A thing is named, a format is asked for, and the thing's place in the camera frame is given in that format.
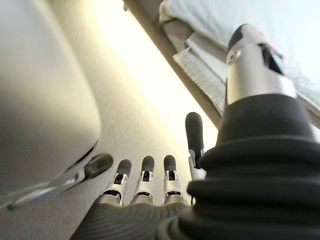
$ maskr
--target bed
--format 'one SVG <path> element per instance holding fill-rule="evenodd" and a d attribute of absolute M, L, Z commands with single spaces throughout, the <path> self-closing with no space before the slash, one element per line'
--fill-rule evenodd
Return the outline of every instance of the bed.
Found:
<path fill-rule="evenodd" d="M 308 109 L 311 128 L 320 141 L 320 72 L 317 69 L 316 1 L 283 0 L 125 0 L 142 24 L 155 26 L 175 52 L 175 64 L 224 111 L 228 41 L 241 24 L 251 23 L 267 35 L 285 59 L 284 72 Z"/>

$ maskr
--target robotic hand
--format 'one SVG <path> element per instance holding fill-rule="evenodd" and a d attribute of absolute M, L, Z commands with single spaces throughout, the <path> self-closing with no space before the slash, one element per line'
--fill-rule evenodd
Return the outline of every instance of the robotic hand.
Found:
<path fill-rule="evenodd" d="M 195 205 L 184 200 L 174 158 L 167 156 L 164 205 L 153 205 L 154 160 L 146 157 L 131 205 L 121 207 L 126 160 L 73 238 L 320 239 L 320 145 L 281 58 L 251 25 L 231 37 L 214 148 L 203 151 L 200 116 L 186 117 L 193 180 L 187 191 Z"/>

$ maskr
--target black rubber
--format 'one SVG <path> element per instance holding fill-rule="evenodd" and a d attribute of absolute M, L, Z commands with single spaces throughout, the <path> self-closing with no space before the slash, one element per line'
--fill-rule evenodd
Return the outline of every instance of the black rubber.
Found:
<path fill-rule="evenodd" d="M 84 166 L 86 179 L 95 178 L 111 168 L 113 164 L 114 160 L 110 154 L 101 153 L 94 156 L 91 158 L 88 164 Z"/>
<path fill-rule="evenodd" d="M 230 49 L 237 43 L 239 42 L 244 36 L 241 32 L 242 30 L 242 27 L 246 25 L 246 24 L 243 24 L 241 26 L 239 26 L 233 33 L 232 37 L 230 38 L 230 41 L 229 41 L 229 44 L 228 44 L 228 51 L 227 53 L 230 51 Z"/>
<path fill-rule="evenodd" d="M 205 180 L 187 188 L 196 204 L 162 223 L 157 239 L 320 239 L 320 145 L 298 100 L 270 94 L 228 105 L 200 166 Z"/>
<path fill-rule="evenodd" d="M 164 161 L 163 161 L 163 166 L 164 166 L 164 171 L 177 170 L 176 169 L 176 159 L 174 158 L 174 156 L 171 156 L 171 155 L 165 156 Z"/>
<path fill-rule="evenodd" d="M 195 165 L 199 168 L 201 150 L 204 148 L 203 124 L 201 116 L 196 112 L 190 112 L 185 117 L 185 132 L 188 148 L 195 153 Z"/>
<path fill-rule="evenodd" d="M 130 172 L 131 172 L 131 166 L 132 165 L 131 165 L 130 160 L 124 159 L 119 163 L 116 172 L 119 173 L 119 174 L 126 174 L 127 177 L 129 178 L 129 175 L 130 175 Z"/>
<path fill-rule="evenodd" d="M 152 156 L 146 156 L 142 161 L 141 171 L 153 172 L 155 168 L 155 160 Z"/>
<path fill-rule="evenodd" d="M 160 222 L 186 208 L 182 203 L 166 206 L 140 203 L 126 207 L 94 203 L 71 239 L 152 240 Z"/>
<path fill-rule="evenodd" d="M 256 95 L 225 108 L 216 145 L 279 136 L 314 141 L 304 107 L 297 99 L 286 95 Z"/>

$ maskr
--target gray floor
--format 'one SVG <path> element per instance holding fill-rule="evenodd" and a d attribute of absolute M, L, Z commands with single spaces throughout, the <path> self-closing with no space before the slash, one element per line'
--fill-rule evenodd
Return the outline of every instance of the gray floor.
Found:
<path fill-rule="evenodd" d="M 217 138 L 215 126 L 135 19 L 122 11 L 120 0 L 51 0 L 50 5 L 96 97 L 102 122 L 97 153 L 111 153 L 115 164 L 96 179 L 59 196 L 15 211 L 1 209 L 3 240 L 70 238 L 125 158 L 133 167 L 124 203 L 133 197 L 143 157 L 151 155 L 155 159 L 155 203 L 159 205 L 167 154 L 176 158 L 182 188 L 190 181 L 187 113 L 202 116 L 206 149 Z"/>

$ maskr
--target white bed sheet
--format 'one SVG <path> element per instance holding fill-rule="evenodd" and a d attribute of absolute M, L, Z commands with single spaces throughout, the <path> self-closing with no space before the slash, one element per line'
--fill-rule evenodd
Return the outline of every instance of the white bed sheet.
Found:
<path fill-rule="evenodd" d="M 320 116 L 319 7 L 315 0 L 164 0 L 159 19 L 181 19 L 224 50 L 238 26 L 255 25 L 283 54 L 285 74 L 306 107 Z"/>

